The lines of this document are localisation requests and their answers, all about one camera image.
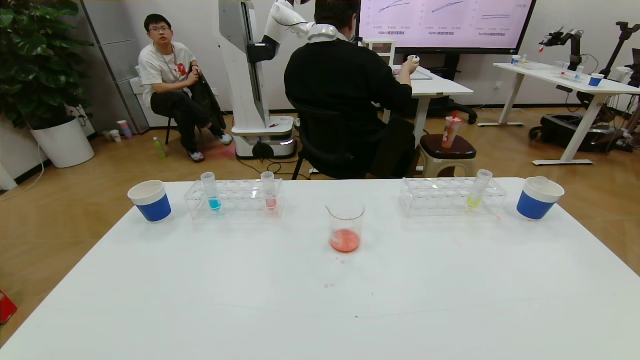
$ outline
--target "glasses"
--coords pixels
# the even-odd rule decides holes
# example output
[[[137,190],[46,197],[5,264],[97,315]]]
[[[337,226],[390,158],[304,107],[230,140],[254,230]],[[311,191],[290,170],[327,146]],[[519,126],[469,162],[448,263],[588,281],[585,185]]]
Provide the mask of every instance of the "glasses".
[[[162,31],[163,33],[165,33],[167,30],[169,30],[169,28],[168,28],[168,27],[166,27],[166,26],[163,26],[162,28],[150,28],[150,29],[149,29],[149,31],[150,31],[151,33],[159,33],[159,32],[161,32],[161,31]]]

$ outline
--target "potted plant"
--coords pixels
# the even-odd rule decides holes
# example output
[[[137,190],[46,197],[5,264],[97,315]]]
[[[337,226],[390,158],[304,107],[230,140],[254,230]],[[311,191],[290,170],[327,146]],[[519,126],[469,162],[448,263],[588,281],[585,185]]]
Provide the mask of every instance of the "potted plant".
[[[73,1],[0,1],[0,113],[30,128],[56,167],[94,155],[79,119],[67,113],[90,107],[80,85],[87,76],[78,70],[84,60],[74,49],[93,44],[69,38],[75,27],[60,20],[77,15]]]

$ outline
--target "display screen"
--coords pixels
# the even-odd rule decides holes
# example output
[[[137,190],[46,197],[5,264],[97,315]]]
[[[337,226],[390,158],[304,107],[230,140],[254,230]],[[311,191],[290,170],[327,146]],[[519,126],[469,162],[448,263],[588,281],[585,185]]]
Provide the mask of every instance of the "display screen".
[[[516,49],[535,0],[362,0],[359,35],[404,48]]]

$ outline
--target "white flower pot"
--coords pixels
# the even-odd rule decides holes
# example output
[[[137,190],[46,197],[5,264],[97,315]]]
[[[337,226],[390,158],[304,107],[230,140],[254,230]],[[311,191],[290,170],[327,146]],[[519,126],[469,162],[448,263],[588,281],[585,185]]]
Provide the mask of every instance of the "white flower pot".
[[[50,129],[31,130],[31,134],[57,168],[73,167],[95,156],[77,119]]]

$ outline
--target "red liquid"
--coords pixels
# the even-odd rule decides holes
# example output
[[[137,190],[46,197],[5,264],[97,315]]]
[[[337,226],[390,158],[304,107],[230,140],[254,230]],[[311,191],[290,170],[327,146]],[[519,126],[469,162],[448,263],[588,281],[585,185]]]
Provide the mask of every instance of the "red liquid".
[[[360,246],[360,235],[349,229],[336,230],[333,232],[329,244],[340,252],[352,252]]]

